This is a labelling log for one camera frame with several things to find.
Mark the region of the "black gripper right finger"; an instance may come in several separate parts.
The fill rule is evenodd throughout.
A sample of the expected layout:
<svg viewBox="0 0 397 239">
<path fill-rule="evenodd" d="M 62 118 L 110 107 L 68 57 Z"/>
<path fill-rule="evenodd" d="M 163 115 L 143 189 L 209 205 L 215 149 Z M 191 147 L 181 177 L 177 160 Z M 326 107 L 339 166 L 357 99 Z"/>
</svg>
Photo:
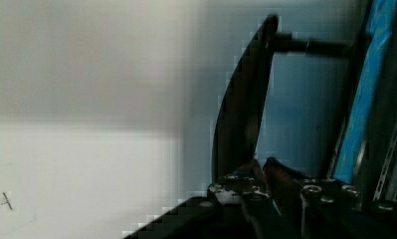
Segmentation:
<svg viewBox="0 0 397 239">
<path fill-rule="evenodd" d="M 362 203 L 337 179 L 308 177 L 269 157 L 263 172 L 274 202 L 302 239 L 397 239 L 397 203 Z"/>
</svg>

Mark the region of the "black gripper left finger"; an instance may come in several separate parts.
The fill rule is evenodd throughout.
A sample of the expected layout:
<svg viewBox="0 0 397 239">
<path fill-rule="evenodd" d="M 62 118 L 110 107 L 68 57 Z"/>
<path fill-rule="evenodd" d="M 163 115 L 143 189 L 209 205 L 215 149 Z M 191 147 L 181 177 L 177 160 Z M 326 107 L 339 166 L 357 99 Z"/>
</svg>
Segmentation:
<svg viewBox="0 0 397 239">
<path fill-rule="evenodd" d="M 123 239 L 281 239 L 259 163 L 252 159 Z"/>
</svg>

